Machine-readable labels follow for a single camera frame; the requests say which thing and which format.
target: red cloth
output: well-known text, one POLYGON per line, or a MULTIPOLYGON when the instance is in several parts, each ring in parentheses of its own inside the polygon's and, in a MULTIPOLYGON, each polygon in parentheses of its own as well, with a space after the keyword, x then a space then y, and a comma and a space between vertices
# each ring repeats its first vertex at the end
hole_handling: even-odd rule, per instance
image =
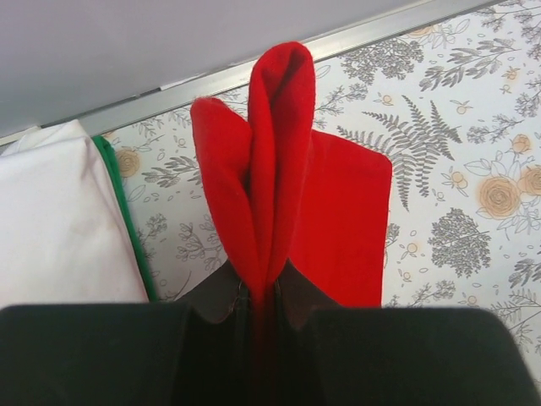
POLYGON ((256 318, 287 258, 338 303, 380 306, 391 164, 312 130, 314 104, 314 62, 291 42, 255 64, 248 122, 217 99, 191 108, 210 213, 256 318))

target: floral tablecloth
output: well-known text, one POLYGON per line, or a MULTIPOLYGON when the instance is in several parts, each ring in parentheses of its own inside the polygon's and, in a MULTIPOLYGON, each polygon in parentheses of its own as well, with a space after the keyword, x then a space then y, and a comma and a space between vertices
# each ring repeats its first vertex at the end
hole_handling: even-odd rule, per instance
MULTIPOLYGON (((318 63, 314 121, 393 163, 383 305, 493 311, 536 380, 540 64, 541 2, 507 0, 318 63)), ((220 98, 246 114, 246 87, 220 98)), ((201 188, 189 107, 107 138, 160 295, 178 298, 226 259, 201 188)))

